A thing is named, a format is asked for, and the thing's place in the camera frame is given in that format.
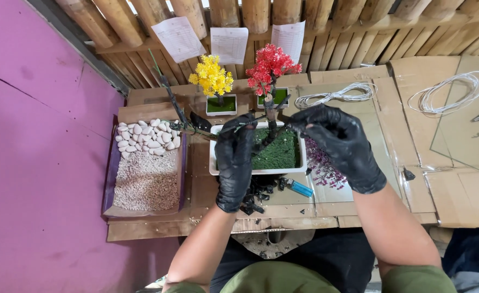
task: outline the purple wall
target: purple wall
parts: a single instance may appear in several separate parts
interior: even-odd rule
[[[130,292],[166,273],[176,239],[105,241],[122,104],[23,1],[0,0],[0,292]]]

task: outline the hand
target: hand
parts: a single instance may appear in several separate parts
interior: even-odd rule
[[[373,157],[357,117],[322,104],[295,113],[287,127],[315,140],[332,165],[346,176],[352,190],[369,194],[386,186],[386,176]]]
[[[253,120],[254,115],[251,113],[243,114],[225,123],[223,129]],[[254,129],[257,125],[258,123],[254,122],[237,131],[233,129],[220,133],[217,137],[215,150],[217,167],[220,171],[220,191],[216,196],[216,204],[226,213],[239,210],[250,186]]]

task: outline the bamboo wall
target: bamboo wall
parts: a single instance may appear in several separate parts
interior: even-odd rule
[[[148,49],[171,85],[187,84],[198,58],[175,63],[151,26],[186,16],[210,52],[209,27],[246,27],[243,65],[226,65],[235,79],[270,43],[272,24],[306,20],[303,71],[384,64],[411,56],[479,55],[479,0],[56,0],[92,39],[97,54],[136,89],[158,86]]]

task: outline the printed form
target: printed form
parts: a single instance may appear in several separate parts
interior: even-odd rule
[[[207,52],[185,16],[166,19],[151,28],[176,63]]]
[[[272,26],[271,43],[275,47],[281,47],[282,52],[290,55],[294,63],[299,62],[304,38],[304,23],[282,24],[281,26]]]
[[[212,55],[220,57],[220,65],[243,64],[247,48],[247,28],[210,28]]]

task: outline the yellow artificial flower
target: yellow artificial flower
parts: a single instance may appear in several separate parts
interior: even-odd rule
[[[216,93],[223,95],[225,92],[230,92],[234,79],[231,72],[226,72],[218,64],[220,57],[202,55],[200,58],[202,63],[196,66],[196,74],[189,76],[189,82],[201,85],[205,95],[212,96]]]

